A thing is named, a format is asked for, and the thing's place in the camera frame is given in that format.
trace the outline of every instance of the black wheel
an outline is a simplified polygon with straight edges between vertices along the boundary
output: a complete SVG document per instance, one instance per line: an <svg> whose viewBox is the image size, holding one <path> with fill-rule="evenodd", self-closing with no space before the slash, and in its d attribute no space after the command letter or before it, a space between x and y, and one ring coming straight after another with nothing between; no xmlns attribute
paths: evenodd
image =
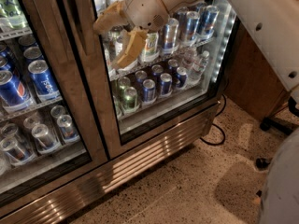
<svg viewBox="0 0 299 224"><path fill-rule="evenodd" d="M268 124L268 123L266 123L266 122L262 122L262 123L260 124L260 129L261 129L262 131L268 131L268 130L270 130L270 128L271 128L271 125Z"/></svg>

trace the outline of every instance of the refrigerator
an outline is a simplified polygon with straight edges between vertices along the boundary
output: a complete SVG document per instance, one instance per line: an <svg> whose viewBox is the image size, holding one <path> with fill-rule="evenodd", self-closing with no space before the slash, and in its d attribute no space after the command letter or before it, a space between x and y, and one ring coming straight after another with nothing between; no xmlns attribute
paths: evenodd
<svg viewBox="0 0 299 224"><path fill-rule="evenodd" d="M97 16L115 0L18 1L26 24L1 27L0 37L15 52L35 103L4 111L0 124L17 124L36 157L18 167L9 164L0 176L0 223L57 223L208 134L236 49L239 20L227 0L206 0L203 10L199 4L187 7L198 16L192 36L192 26L184 25L187 17L181 21L179 12L171 14L170 21L178 22L172 47L170 40L165 43L169 29L163 28L153 35L154 52L140 53L124 69L111 67L124 27L104 35L93 30ZM208 7L214 19L201 24ZM20 51L18 38L24 35L36 39L58 87L56 98L39 100ZM147 78L139 82L137 73ZM124 79L129 83L122 89ZM50 113L57 105L72 120L75 142L65 142L60 122ZM36 112L61 143L53 152L39 153L41 141L23 127ZM9 154L2 155L9 162Z"/></svg>

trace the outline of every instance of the beverage cooler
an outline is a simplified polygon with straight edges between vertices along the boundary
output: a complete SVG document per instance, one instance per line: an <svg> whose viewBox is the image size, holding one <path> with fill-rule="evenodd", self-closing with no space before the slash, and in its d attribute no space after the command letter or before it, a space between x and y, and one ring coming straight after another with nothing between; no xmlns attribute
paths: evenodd
<svg viewBox="0 0 299 224"><path fill-rule="evenodd" d="M0 223L56 223L206 135L238 22L183 7L138 58L93 23L116 0L1 0Z"/></svg>

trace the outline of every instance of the refrigerator door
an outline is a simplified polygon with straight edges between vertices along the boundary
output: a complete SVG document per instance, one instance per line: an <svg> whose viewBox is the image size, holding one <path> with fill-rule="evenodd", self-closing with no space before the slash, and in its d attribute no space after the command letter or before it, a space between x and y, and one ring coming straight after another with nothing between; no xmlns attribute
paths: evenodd
<svg viewBox="0 0 299 224"><path fill-rule="evenodd" d="M16 223L15 210L34 211L107 155L60 0L1 3L0 222Z"/></svg>
<svg viewBox="0 0 299 224"><path fill-rule="evenodd" d="M235 24L235 12L226 0L207 0L189 7L198 10L201 30L198 28L190 38L194 21L188 17L190 23L182 23L181 35L171 49L173 39L165 40L178 32L170 25L158 34L149 34L148 46L137 61L125 69L114 70L110 63L121 50L119 36L123 27L114 27L106 35L92 35L96 16L104 8L98 1L114 0L64 0L64 7L110 158L115 158L218 102L225 68L222 60ZM171 63L178 63L177 72ZM204 134L199 130L197 137Z"/></svg>

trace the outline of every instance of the speckled floor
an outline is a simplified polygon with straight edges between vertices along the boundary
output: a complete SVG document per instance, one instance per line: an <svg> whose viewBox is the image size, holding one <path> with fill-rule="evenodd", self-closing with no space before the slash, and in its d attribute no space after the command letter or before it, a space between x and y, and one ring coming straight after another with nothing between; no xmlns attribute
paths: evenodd
<svg viewBox="0 0 299 224"><path fill-rule="evenodd" d="M298 122L288 110L278 117ZM223 146L197 140L63 223L256 223L256 192L266 172L258 172L254 161L272 157L286 135L261 131L260 123L229 99L214 123L225 131ZM205 139L222 137L213 127Z"/></svg>

